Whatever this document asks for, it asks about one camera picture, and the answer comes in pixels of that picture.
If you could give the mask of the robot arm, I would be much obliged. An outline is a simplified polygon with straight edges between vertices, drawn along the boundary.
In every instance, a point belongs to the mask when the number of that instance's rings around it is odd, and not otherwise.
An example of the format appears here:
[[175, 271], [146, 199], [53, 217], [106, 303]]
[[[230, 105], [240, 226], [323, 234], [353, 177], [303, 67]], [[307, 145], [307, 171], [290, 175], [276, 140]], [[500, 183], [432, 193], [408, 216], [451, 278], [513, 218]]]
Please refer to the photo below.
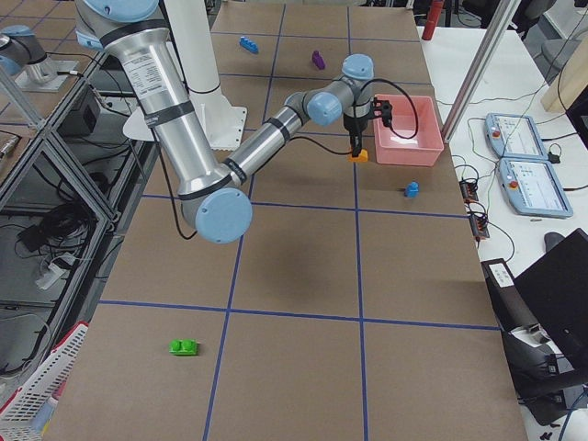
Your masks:
[[79, 1], [75, 7], [79, 43], [119, 61], [148, 130], [174, 167], [185, 221], [212, 243], [245, 234], [253, 209], [242, 185], [306, 123], [327, 126], [370, 110], [374, 64], [352, 54], [330, 84], [290, 95], [244, 138], [245, 111], [221, 91], [203, 2]]
[[20, 74], [25, 67], [44, 62], [47, 57], [28, 26], [11, 25], [1, 29], [1, 67], [7, 74]]

